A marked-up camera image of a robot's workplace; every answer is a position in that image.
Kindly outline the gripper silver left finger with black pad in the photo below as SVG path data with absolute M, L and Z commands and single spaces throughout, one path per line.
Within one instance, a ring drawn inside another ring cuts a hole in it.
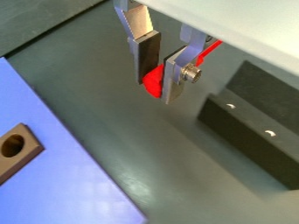
M 134 54 L 135 79 L 142 84 L 143 78 L 159 64 L 162 33 L 154 28 L 146 5 L 135 0 L 114 0 L 114 5 Z

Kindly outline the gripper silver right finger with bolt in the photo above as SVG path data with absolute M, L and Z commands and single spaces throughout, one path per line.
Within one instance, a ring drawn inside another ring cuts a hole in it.
M 182 25 L 180 39 L 186 46 L 167 56 L 163 64 L 162 100 L 166 104 L 172 102 L 183 93 L 184 82 L 195 82 L 199 79 L 200 72 L 195 66 L 195 59 L 203 51 L 206 37 L 204 32 L 187 24 Z

